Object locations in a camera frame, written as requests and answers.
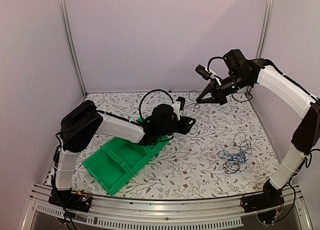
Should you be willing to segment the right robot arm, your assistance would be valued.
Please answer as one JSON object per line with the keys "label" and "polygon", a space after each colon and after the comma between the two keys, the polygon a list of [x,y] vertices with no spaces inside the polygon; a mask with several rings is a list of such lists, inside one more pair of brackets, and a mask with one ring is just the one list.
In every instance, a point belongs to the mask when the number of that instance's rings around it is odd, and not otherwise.
{"label": "right robot arm", "polygon": [[227,96],[259,85],[286,103],[301,122],[293,133],[289,150],[279,168],[266,181],[258,203],[269,208],[281,195],[283,187],[299,172],[320,138],[320,99],[281,72],[269,59],[247,59],[240,49],[232,49],[221,57],[228,77],[220,78],[209,66],[198,65],[195,72],[209,84],[196,99],[198,104],[227,103]]}

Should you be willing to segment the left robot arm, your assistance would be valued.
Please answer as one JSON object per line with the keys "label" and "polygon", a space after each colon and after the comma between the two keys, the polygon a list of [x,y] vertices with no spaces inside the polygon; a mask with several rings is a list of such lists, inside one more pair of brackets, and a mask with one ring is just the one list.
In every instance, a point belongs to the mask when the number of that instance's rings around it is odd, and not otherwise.
{"label": "left robot arm", "polygon": [[53,157],[51,179],[52,188],[56,190],[55,199],[63,207],[74,203],[74,195],[69,190],[76,163],[95,135],[111,136],[146,147],[161,142],[163,137],[188,134],[196,120],[181,115],[184,102],[183,97],[172,99],[171,104],[160,104],[150,116],[140,116],[136,121],[99,110],[91,100],[78,105],[61,120],[60,130],[55,134],[58,146]]}

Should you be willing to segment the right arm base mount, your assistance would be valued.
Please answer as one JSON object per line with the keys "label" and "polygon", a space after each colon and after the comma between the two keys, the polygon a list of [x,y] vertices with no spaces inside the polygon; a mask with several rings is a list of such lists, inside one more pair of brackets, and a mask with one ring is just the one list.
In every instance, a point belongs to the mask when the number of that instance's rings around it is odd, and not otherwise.
{"label": "right arm base mount", "polygon": [[280,206],[284,203],[282,190],[246,193],[240,199],[240,206],[245,213],[251,213]]}

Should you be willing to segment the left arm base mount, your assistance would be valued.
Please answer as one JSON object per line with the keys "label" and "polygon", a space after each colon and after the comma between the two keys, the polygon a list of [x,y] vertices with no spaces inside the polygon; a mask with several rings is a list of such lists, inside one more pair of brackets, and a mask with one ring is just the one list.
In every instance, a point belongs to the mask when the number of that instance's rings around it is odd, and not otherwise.
{"label": "left arm base mount", "polygon": [[88,213],[91,207],[92,194],[81,191],[52,189],[48,202],[52,205]]}

